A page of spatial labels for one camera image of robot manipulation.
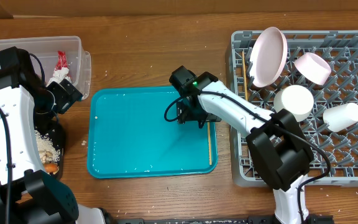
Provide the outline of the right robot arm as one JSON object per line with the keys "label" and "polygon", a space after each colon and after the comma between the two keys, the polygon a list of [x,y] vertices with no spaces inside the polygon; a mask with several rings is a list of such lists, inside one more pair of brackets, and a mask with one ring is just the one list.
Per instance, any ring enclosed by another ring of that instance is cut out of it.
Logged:
{"label": "right robot arm", "polygon": [[225,121],[245,137],[254,170],[273,189],[274,223],[306,223],[304,186],[313,153],[295,117],[253,105],[209,72],[196,76],[180,66],[169,82],[180,95],[171,103],[175,121],[196,121],[199,128]]}

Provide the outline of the pink bowl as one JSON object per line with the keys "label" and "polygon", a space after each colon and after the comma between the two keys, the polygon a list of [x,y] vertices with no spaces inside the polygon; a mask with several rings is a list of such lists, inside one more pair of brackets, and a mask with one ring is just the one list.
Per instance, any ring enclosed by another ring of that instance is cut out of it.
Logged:
{"label": "pink bowl", "polygon": [[331,67],[323,58],[311,52],[294,61],[295,68],[309,81],[324,85],[331,74]]}

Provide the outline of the orange carrot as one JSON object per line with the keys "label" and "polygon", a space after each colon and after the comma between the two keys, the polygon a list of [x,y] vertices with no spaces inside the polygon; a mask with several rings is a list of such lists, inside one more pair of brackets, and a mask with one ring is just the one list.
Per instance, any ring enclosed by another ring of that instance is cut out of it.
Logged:
{"label": "orange carrot", "polygon": [[55,163],[45,163],[44,169],[48,174],[56,174],[59,171],[59,166]]}

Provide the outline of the white cup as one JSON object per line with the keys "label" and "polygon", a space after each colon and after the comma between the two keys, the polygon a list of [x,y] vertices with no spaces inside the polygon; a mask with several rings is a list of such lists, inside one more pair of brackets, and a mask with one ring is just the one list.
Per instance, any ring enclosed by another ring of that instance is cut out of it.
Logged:
{"label": "white cup", "polygon": [[347,103],[326,109],[323,121],[332,132],[339,132],[358,122],[358,105]]}

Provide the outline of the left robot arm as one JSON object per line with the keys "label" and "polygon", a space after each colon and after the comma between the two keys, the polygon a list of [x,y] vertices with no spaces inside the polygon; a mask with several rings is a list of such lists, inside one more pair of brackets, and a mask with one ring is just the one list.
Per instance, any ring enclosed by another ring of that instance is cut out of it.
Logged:
{"label": "left robot arm", "polygon": [[107,211],[78,204],[45,171],[34,119],[51,122],[82,94],[67,79],[46,85],[34,58],[17,47],[0,51],[0,223],[112,223]]}

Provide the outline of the wooden chopstick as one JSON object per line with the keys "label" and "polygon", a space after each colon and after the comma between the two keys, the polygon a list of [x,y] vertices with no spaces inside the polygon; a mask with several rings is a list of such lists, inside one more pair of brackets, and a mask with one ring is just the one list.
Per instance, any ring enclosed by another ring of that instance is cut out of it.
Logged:
{"label": "wooden chopstick", "polygon": [[212,165],[212,149],[211,149],[211,125],[210,122],[207,123],[207,131],[208,131],[208,158],[209,165]]}
{"label": "wooden chopstick", "polygon": [[244,79],[244,98],[248,101],[248,86],[247,86],[247,75],[246,75],[246,60],[244,50],[242,51],[242,75]]}

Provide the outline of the red snack wrapper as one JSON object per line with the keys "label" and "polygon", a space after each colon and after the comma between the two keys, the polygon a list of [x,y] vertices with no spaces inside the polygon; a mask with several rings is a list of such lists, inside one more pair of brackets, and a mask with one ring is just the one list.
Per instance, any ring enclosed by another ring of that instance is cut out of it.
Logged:
{"label": "red snack wrapper", "polygon": [[58,62],[55,66],[55,70],[61,70],[62,68],[67,68],[67,56],[65,52],[58,51]]}

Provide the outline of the white saucer bowl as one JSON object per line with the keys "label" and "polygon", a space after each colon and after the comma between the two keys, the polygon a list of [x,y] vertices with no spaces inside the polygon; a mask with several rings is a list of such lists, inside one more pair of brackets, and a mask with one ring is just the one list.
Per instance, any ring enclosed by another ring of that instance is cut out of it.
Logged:
{"label": "white saucer bowl", "polygon": [[280,90],[273,100],[276,112],[282,109],[289,111],[298,122],[304,121],[314,105],[311,92],[300,85],[291,85]]}

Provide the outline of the white tissue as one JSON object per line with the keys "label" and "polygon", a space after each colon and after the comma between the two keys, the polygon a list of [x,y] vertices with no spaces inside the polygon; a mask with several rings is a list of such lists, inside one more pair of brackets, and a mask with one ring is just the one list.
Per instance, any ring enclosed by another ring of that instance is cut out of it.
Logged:
{"label": "white tissue", "polygon": [[62,67],[59,70],[54,70],[52,78],[49,79],[46,86],[49,86],[52,82],[60,83],[63,80],[68,80],[71,83],[71,78],[69,74],[70,70],[68,67]]}

